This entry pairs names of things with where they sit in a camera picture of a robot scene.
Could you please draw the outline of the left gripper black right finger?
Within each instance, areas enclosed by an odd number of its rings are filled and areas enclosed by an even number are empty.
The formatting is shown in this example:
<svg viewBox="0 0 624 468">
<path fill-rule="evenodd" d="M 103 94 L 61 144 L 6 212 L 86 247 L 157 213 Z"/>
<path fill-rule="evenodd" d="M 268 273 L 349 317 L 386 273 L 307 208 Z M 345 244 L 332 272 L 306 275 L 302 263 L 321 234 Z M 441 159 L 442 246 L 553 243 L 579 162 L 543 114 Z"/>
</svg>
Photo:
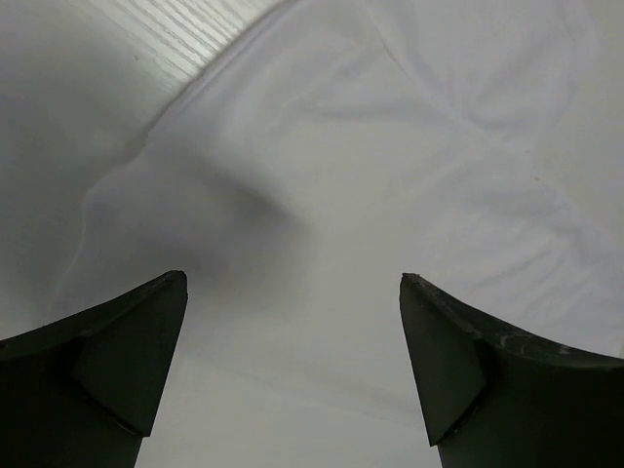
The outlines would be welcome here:
<svg viewBox="0 0 624 468">
<path fill-rule="evenodd" d="M 619 467 L 623 362 L 524 331 L 415 274 L 400 309 L 429 444 L 446 467 Z"/>
</svg>

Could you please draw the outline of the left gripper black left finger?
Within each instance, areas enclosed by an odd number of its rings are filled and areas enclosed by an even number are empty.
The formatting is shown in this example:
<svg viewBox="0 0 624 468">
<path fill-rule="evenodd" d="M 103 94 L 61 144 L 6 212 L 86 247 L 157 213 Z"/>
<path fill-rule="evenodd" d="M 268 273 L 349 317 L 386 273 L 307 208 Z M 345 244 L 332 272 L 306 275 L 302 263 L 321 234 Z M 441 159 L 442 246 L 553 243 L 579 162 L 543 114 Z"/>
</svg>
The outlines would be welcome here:
<svg viewBox="0 0 624 468">
<path fill-rule="evenodd" d="M 4 467 L 133 467 L 151 435 L 185 315 L 167 272 L 1 342 Z"/>
</svg>

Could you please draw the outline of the white t shirt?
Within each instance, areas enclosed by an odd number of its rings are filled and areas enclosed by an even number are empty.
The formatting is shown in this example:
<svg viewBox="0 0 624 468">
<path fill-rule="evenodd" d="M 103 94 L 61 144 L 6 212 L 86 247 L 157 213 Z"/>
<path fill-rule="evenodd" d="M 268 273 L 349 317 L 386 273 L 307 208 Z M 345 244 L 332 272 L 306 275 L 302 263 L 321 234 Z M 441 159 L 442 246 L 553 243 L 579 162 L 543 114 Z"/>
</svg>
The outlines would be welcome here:
<svg viewBox="0 0 624 468">
<path fill-rule="evenodd" d="M 620 354 L 623 252 L 535 173 L 595 32 L 579 1 L 283 3 L 88 191 L 54 311 L 182 270 L 173 398 L 229 374 L 405 425 L 406 273 Z"/>
</svg>

